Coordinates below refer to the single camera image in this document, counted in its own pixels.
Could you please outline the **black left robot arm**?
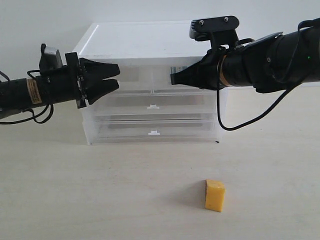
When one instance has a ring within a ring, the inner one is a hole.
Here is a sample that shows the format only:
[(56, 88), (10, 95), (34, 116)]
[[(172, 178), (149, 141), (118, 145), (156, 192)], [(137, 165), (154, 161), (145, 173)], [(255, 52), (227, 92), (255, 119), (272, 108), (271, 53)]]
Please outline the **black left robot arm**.
[(65, 54), (66, 64), (39, 69), (37, 76), (14, 79), (0, 84), (0, 117), (6, 118), (27, 109), (75, 101), (78, 109), (92, 105), (120, 86), (115, 63), (102, 63)]

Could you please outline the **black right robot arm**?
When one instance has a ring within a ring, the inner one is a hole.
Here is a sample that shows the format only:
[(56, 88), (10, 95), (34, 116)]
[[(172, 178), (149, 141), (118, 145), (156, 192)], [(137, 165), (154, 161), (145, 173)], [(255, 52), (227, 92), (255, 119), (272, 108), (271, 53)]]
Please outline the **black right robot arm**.
[(190, 38), (210, 42), (210, 49), (200, 61), (172, 73), (171, 83), (213, 91), (253, 87), (266, 94), (319, 81), (319, 19), (300, 22), (295, 32), (256, 40), (239, 39), (239, 24), (233, 15), (193, 20)]

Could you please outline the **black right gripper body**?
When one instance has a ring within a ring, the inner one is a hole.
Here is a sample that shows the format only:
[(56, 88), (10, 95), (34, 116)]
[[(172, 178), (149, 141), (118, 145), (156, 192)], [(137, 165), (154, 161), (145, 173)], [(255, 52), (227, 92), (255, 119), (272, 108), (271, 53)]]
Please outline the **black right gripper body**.
[(199, 62), (198, 73), (200, 74), (200, 88), (204, 90), (223, 89), (223, 85), (218, 76), (221, 51), (209, 49)]

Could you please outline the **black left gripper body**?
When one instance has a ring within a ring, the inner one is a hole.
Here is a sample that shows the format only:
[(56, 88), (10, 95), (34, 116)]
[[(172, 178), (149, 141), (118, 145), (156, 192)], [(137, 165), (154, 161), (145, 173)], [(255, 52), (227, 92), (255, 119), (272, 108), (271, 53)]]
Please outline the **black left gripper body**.
[(41, 87), (46, 91), (45, 97), (52, 104), (75, 100), (77, 108), (87, 106), (80, 79), (80, 60), (76, 52), (65, 54), (66, 65), (63, 75), (39, 76)]

